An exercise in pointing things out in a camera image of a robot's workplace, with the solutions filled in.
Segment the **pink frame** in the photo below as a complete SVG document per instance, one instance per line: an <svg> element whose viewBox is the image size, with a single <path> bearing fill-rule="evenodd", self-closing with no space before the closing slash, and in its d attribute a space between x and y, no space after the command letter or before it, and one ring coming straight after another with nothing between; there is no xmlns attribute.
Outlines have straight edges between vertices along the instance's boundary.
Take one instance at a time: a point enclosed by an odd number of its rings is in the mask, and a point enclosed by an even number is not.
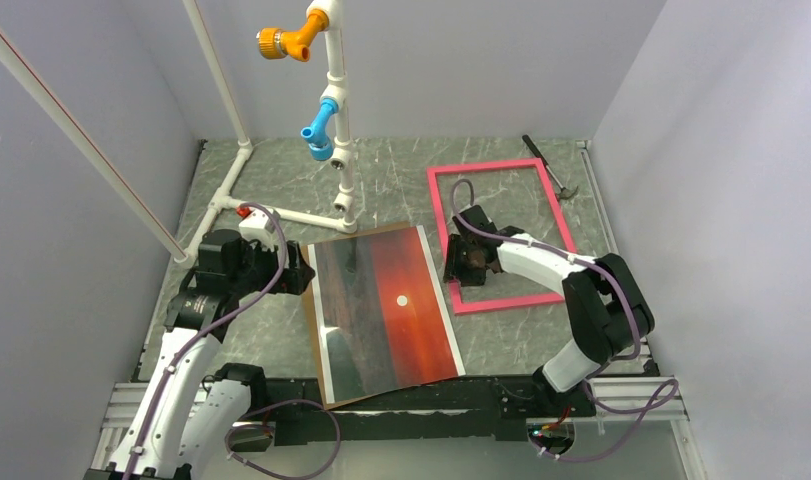
<svg viewBox="0 0 811 480"><path fill-rule="evenodd" d="M543 184L543 191L546 193L546 199L549 201L549 206L552 209L552 214L555 215L555 223L558 225L558 231L561 233L561 239L564 241L564 248L568 252L576 253L576 245L573 243L573 238L570 236L570 229L567 228L567 221L564 220L561 207L558 206L558 199L555 198L555 191L552 190L552 183L549 181L549 177L546 174L546 168L544 168L540 159L524 158L463 165L443 165L439 167L428 167L426 169L426 175L429 180L429 191L432 197L432 207L434 208L434 216L437 221L437 233L438 237L440 237L440 249L444 257L446 256L446 244L449 239L449 232L446 230L446 216L443 213L443 203L440 199L437 177L439 175L493 172L515 168L534 168L537 171L538 177ZM458 315L531 307L534 305L545 305L564 301L561 295L553 292L464 303L461 297L461 287L457 282L449 284L449 294L452 297L452 311Z"/></svg>

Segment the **blue faucet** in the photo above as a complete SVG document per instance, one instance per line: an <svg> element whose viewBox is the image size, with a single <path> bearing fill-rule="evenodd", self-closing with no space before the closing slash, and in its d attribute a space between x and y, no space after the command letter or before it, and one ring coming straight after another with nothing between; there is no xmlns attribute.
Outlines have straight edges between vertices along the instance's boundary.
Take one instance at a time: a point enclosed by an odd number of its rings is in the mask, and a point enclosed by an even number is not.
<svg viewBox="0 0 811 480"><path fill-rule="evenodd" d="M302 129L302 138L308 142L308 148L311 149L311 156L314 157L314 160L324 162L334 153L334 145L331 138L326 135L325 127L335 113L337 113L337 102L324 98L320 102L320 113L310 125Z"/></svg>

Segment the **gray wall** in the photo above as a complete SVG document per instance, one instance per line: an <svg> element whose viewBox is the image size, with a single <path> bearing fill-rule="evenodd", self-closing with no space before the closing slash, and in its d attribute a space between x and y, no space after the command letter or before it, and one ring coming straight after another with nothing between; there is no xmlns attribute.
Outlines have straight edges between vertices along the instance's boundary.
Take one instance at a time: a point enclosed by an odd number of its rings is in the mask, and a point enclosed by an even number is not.
<svg viewBox="0 0 811 480"><path fill-rule="evenodd" d="M811 1L669 0L593 153L709 478L811 478Z"/></svg>
<svg viewBox="0 0 811 480"><path fill-rule="evenodd" d="M297 136L327 70L264 60L255 34L298 28L309 1L199 0L255 137ZM357 136L589 138L664 0L346 0L344 45ZM233 137L181 0L128 0L194 133Z"/></svg>
<svg viewBox="0 0 811 480"><path fill-rule="evenodd" d="M174 229L195 141L119 2L1 0L0 25ZM0 64L0 478L81 478L168 258Z"/></svg>

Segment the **hammer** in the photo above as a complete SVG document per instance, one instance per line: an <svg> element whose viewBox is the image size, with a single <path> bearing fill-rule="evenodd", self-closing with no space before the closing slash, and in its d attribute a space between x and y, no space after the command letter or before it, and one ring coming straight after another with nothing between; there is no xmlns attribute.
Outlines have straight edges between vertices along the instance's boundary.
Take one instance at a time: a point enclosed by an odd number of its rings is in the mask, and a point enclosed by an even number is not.
<svg viewBox="0 0 811 480"><path fill-rule="evenodd" d="M543 162L543 166L546 167L546 172L549 173L549 176L552 178L552 181L558 185L558 193L555 194L555 197L559 200L570 200L571 198L575 197L577 193L579 193L579 187L570 190L561 183L561 180L558 180L558 177L555 176L555 172L552 171L552 168L549 166L549 163L546 162L546 159L543 158L543 154L540 153L537 146L535 146L535 142L528 135L523 135L523 143L529 147L529 151L532 152L532 155L538 157L541 162Z"/></svg>

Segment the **floor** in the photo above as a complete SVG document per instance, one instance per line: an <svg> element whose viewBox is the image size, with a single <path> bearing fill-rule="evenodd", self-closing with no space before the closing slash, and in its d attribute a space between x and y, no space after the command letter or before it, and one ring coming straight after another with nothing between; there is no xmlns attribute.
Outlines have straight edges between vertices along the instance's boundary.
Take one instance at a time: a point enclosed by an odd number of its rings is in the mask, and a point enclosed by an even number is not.
<svg viewBox="0 0 811 480"><path fill-rule="evenodd" d="M428 195L426 167L475 163L532 155L519 138L370 138L359 139L355 166L359 228L407 221L426 229L435 266L442 276L443 258L435 217ZM605 233L584 163L571 140L541 139L535 143L568 186L579 186L572 200L561 204L580 253L599 256L608 252ZM183 213L179 239L183 245L202 218L237 150L234 141L211 141L205 146ZM514 225L534 237L563 246L555 219L534 169L467 175L482 205L499 228ZM457 176L440 179L444 198ZM337 217L331 201L337 192L337 172L317 163L301 139L267 139L255 144L232 195L276 207ZM461 194L459 202L464 202ZM239 217L220 214L216 228L235 227ZM288 239L313 243L335 238L334 231L284 222ZM170 264L152 319L138 378L150 378L160 350L166 304L177 292L183 271ZM483 287L463 289L465 301L522 293L543 292L528 280L512 275L491 275ZM444 287L447 305L451 305ZM528 374L555 355L570 338L563 304L501 312L452 316L464 368L472 375ZM211 370L225 362L263 366L269 377L313 377L304 312L298 297L274 295L263 299L235 320ZM642 371L640 361L617 362L612 372Z"/></svg>

